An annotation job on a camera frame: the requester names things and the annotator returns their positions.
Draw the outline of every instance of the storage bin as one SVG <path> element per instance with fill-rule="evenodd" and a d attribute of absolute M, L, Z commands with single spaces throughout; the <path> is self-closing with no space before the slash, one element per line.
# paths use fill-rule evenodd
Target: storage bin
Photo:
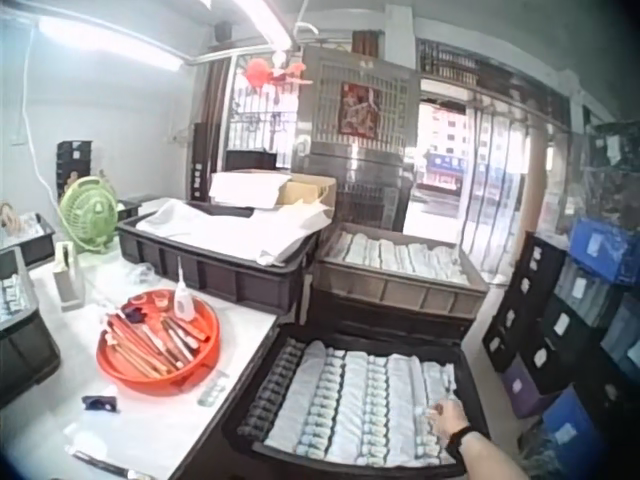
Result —
<path fill-rule="evenodd" d="M 118 222 L 138 216 L 138 210 L 140 209 L 139 203 L 130 202 L 128 200 L 118 200 L 118 204 L 124 207 L 123 209 L 118 210 Z"/>
<path fill-rule="evenodd" d="M 610 283 L 634 285 L 640 280 L 640 235 L 588 218 L 571 234 L 569 254 Z"/>
<path fill-rule="evenodd" d="M 555 288 L 555 294 L 592 328 L 607 328 L 611 324 L 622 296 L 628 291 L 627 287 L 612 285 L 581 268 L 571 258 L 565 261 Z"/>
<path fill-rule="evenodd" d="M 434 339 L 460 344 L 472 323 L 455 317 L 372 305 L 318 290 L 312 284 L 305 325 L 390 341 L 395 341 L 397 332 L 402 331 L 407 337 L 405 342 L 424 345 Z"/>
<path fill-rule="evenodd" d="M 17 275 L 21 308 L 12 309 Z M 60 352 L 38 310 L 38 298 L 20 248 L 0 252 L 0 408 L 51 376 L 60 366 Z"/>
<path fill-rule="evenodd" d="M 55 247 L 53 245 L 53 235 L 56 233 L 55 230 L 51 225 L 49 225 L 49 222 L 42 217 L 42 215 L 36 213 L 36 217 L 44 231 L 44 234 L 30 240 L 25 240 L 24 242 L 11 247 L 20 248 L 20 254 L 22 255 L 22 259 L 27 268 L 34 268 L 47 263 L 55 257 L 56 254 Z"/>
<path fill-rule="evenodd" d="M 581 368 L 585 353 L 597 349 L 606 328 L 591 328 L 556 295 L 549 299 L 540 328 L 568 368 Z"/>
<path fill-rule="evenodd" d="M 625 375 L 640 383 L 640 301 L 631 294 L 624 296 L 602 348 Z"/>
<path fill-rule="evenodd" d="M 527 332 L 527 339 L 520 345 L 518 354 L 541 394 L 559 392 L 569 385 L 570 371 L 542 334 L 539 325 L 534 325 Z"/>
<path fill-rule="evenodd" d="M 498 373 L 504 373 L 516 357 L 516 350 L 507 345 L 505 333 L 493 322 L 482 337 L 482 345 Z"/>
<path fill-rule="evenodd" d="M 58 143 L 56 157 L 59 162 L 91 160 L 91 140 L 65 140 Z"/>
<path fill-rule="evenodd" d="M 320 249 L 313 271 L 316 288 L 336 295 L 434 315 L 474 319 L 489 290 L 466 254 L 460 251 L 460 262 L 469 285 L 426 279 L 414 274 L 391 272 L 328 258 L 341 232 L 362 233 L 373 240 L 386 239 L 395 245 L 421 243 L 429 249 L 439 246 L 457 248 L 454 244 L 342 223 Z"/>
<path fill-rule="evenodd" d="M 637 420 L 640 385 L 626 377 L 602 348 L 584 355 L 574 375 L 573 388 L 605 437 L 618 436 Z"/>
<path fill-rule="evenodd" d="M 542 414 L 545 427 L 555 440 L 556 458 L 566 478 L 591 478 L 606 452 L 606 442 L 589 418 L 576 391 L 569 387 Z"/>
<path fill-rule="evenodd" d="M 190 206 L 209 215 L 250 217 L 248 208 L 223 207 L 198 202 Z M 256 262 L 175 242 L 136 229 L 149 213 L 120 222 L 122 256 L 132 263 L 148 262 L 156 273 L 178 280 L 178 257 L 182 261 L 187 286 L 229 302 L 268 313 L 289 313 L 299 301 L 303 286 L 303 263 L 315 245 L 317 234 L 310 235 L 291 254 L 284 266 L 264 267 Z"/>
<path fill-rule="evenodd" d="M 299 327 L 285 325 L 278 334 L 265 355 L 257 362 L 257 369 L 250 381 L 245 382 L 238 392 L 237 401 L 230 405 L 229 413 L 222 423 L 222 433 L 229 445 L 243 456 L 260 461 L 264 465 L 262 476 L 255 478 L 282 479 L 334 479 L 334 478 L 395 478 L 395 479 L 423 479 L 423 478 L 452 478 L 464 474 L 462 463 L 437 465 L 427 467 L 396 467 L 376 468 L 371 466 L 345 465 L 331 463 L 324 460 L 314 460 L 294 453 L 265 445 L 262 441 L 240 435 L 238 428 L 247 417 L 252 402 L 269 375 L 285 342 L 294 339 L 305 344 L 313 340 L 322 341 L 325 346 L 336 349 L 361 351 L 369 355 L 388 356 L 394 353 L 407 356 L 417 356 L 421 362 L 435 361 L 440 364 L 453 363 L 456 375 L 456 394 L 462 401 L 470 423 L 485 436 L 489 437 L 488 428 L 480 399 L 474 384 L 469 365 L 459 346 L 425 345 L 408 346 L 404 343 L 407 337 L 396 331 L 396 341 L 362 339 L 344 334 L 340 331 L 315 329 L 308 326 Z M 282 403 L 276 406 L 278 413 Z"/>
<path fill-rule="evenodd" d="M 500 379 L 511 400 L 513 413 L 518 418 L 541 414 L 559 393 L 540 393 L 520 355 L 516 355 L 513 363 L 500 375 Z"/>
<path fill-rule="evenodd" d="M 541 290 L 552 289 L 562 270 L 567 247 L 559 238 L 527 232 L 516 269 Z"/>

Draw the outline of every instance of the metal security gate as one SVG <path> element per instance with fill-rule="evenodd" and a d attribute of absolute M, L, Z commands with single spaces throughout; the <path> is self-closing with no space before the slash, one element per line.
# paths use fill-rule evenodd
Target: metal security gate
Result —
<path fill-rule="evenodd" d="M 316 47 L 303 62 L 314 83 L 300 89 L 292 170 L 338 180 L 339 220 L 392 229 L 412 186 L 403 166 L 417 141 L 418 72 Z"/>

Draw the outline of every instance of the purple box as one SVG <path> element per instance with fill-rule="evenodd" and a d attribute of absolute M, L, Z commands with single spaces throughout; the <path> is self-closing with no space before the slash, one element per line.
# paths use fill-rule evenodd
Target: purple box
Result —
<path fill-rule="evenodd" d="M 539 415 L 553 403 L 560 392 L 542 395 L 527 371 L 520 355 L 516 355 L 511 366 L 500 375 L 507 395 L 511 400 L 511 408 L 518 418 Z"/>

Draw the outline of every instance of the ceiling light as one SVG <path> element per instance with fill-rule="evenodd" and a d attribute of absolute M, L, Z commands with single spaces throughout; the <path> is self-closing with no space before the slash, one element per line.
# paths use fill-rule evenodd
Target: ceiling light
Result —
<path fill-rule="evenodd" d="M 174 72 L 182 65 L 182 60 L 158 47 L 86 23 L 42 17 L 38 27 L 48 37 L 74 48 L 111 52 Z"/>
<path fill-rule="evenodd" d="M 264 0 L 234 0 L 274 50 L 291 48 L 291 37 Z"/>

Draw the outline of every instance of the black plastic crate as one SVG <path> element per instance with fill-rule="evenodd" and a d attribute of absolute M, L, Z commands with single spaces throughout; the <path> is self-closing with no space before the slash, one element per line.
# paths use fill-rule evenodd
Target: black plastic crate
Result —
<path fill-rule="evenodd" d="M 198 202 L 189 205 L 209 215 L 231 215 L 248 218 L 253 209 L 224 207 Z M 120 222 L 122 256 L 132 263 L 148 262 L 156 273 L 178 281 L 178 257 L 182 262 L 185 283 L 195 289 L 263 312 L 286 315 L 300 300 L 304 262 L 316 245 L 310 235 L 293 252 L 284 266 L 262 266 L 256 262 L 214 253 L 175 242 L 136 229 L 149 213 Z"/>
<path fill-rule="evenodd" d="M 346 318 L 339 318 L 337 324 L 342 324 L 344 320 L 346 320 Z M 222 434 L 231 448 L 243 457 L 251 461 L 260 462 L 263 465 L 261 474 L 255 477 L 251 476 L 250 478 L 304 478 L 308 480 L 394 478 L 418 480 L 424 478 L 455 478 L 465 473 L 465 467 L 462 463 L 422 468 L 376 468 L 331 463 L 284 452 L 266 446 L 262 442 L 253 441 L 249 437 L 239 435 L 237 433 L 238 427 L 241 426 L 243 420 L 246 418 L 260 386 L 269 375 L 276 358 L 286 340 L 289 338 L 306 344 L 313 340 L 320 340 L 327 347 L 362 351 L 370 355 L 387 356 L 397 353 L 406 356 L 415 355 L 421 362 L 435 361 L 440 364 L 453 363 L 456 372 L 456 395 L 464 406 L 469 422 L 483 435 L 490 438 L 486 418 L 473 380 L 473 375 L 471 374 L 471 369 L 464 353 L 459 347 L 444 345 L 406 345 L 401 340 L 405 338 L 404 335 L 399 336 L 398 341 L 395 343 L 391 343 L 386 341 L 386 339 L 363 339 L 344 334 L 341 331 L 332 332 L 330 330 L 317 329 L 309 326 L 285 325 L 280 328 L 277 337 L 264 357 L 257 360 L 258 367 L 252 375 L 251 381 L 247 382 L 243 390 L 238 392 L 237 401 L 229 406 L 227 417 L 222 423 Z"/>
<path fill-rule="evenodd" d="M 489 325 L 482 337 L 482 345 L 493 369 L 498 373 L 504 373 L 516 357 L 515 349 L 507 345 L 506 335 L 497 324 Z"/>
<path fill-rule="evenodd" d="M 124 207 L 124 209 L 118 210 L 118 222 L 138 216 L 138 210 L 140 209 L 139 203 L 128 200 L 118 200 L 118 203 Z"/>
<path fill-rule="evenodd" d="M 543 234 L 527 232 L 516 270 L 535 284 L 540 292 L 553 290 L 567 249 L 558 240 Z"/>
<path fill-rule="evenodd" d="M 583 322 L 593 328 L 607 328 L 630 289 L 614 285 L 582 268 L 567 257 L 555 294 L 562 299 Z"/>
<path fill-rule="evenodd" d="M 439 343 L 459 345 L 472 323 L 444 315 L 372 305 L 318 290 L 312 285 L 305 325 L 363 338 L 388 338 L 391 342 L 397 341 L 398 333 L 402 332 L 408 343 L 424 345 L 435 339 Z"/>
<path fill-rule="evenodd" d="M 4 281 L 14 274 L 18 274 L 26 305 L 0 322 L 0 408 L 44 381 L 60 366 L 58 346 L 40 316 L 38 298 L 17 247 L 0 252 L 2 298 L 11 288 Z"/>
<path fill-rule="evenodd" d="M 569 368 L 582 368 L 582 356 L 599 347 L 604 328 L 591 328 L 556 295 L 547 304 L 540 328 Z"/>
<path fill-rule="evenodd" d="M 91 140 L 65 140 L 58 143 L 56 157 L 59 162 L 91 160 Z"/>
<path fill-rule="evenodd" d="M 547 395 L 566 388 L 571 381 L 570 370 L 537 324 L 531 326 L 526 337 L 527 340 L 522 342 L 518 353 L 538 392 Z"/>
<path fill-rule="evenodd" d="M 576 369 L 573 388 L 596 427 L 618 436 L 640 415 L 640 385 L 630 381 L 602 349 L 589 351 Z"/>
<path fill-rule="evenodd" d="M 55 230 L 39 213 L 36 213 L 36 217 L 44 234 L 10 247 L 20 247 L 22 258 L 27 267 L 35 267 L 46 263 L 55 257 L 56 254 L 53 245 Z"/>

